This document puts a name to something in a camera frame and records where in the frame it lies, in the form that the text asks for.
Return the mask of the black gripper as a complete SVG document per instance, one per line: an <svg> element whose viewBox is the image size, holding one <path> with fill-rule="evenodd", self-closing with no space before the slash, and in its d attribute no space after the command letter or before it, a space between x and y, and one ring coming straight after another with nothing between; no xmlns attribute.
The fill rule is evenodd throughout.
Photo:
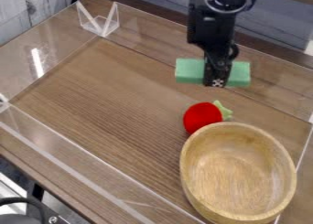
<svg viewBox="0 0 313 224"><path fill-rule="evenodd" d="M203 84L207 87L225 86L231 61L237 54L233 43L236 5L224 5L220 0L189 0L187 42L204 52Z"/></svg>

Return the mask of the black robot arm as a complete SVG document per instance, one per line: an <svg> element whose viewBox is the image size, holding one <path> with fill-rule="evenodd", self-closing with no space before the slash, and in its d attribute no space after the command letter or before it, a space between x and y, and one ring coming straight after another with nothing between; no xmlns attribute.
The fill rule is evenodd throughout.
<svg viewBox="0 0 313 224"><path fill-rule="evenodd" d="M225 86L239 49L235 44L235 18L256 0L189 0L187 42L204 53L203 85Z"/></svg>

